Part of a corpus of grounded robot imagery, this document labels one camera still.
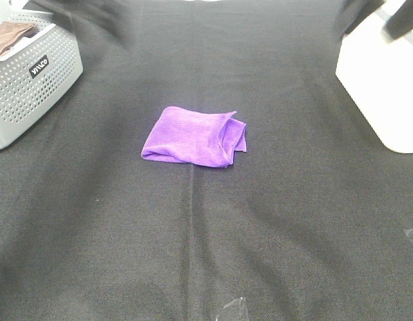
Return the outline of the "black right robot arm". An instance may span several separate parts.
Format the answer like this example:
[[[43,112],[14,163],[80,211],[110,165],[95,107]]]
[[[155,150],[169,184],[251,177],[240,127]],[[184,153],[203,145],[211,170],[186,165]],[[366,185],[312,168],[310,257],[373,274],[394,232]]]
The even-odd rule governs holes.
[[[340,35],[350,34],[385,1],[347,0],[342,3],[335,19],[335,30]],[[399,39],[413,30],[413,1],[404,1],[384,26],[392,40]]]

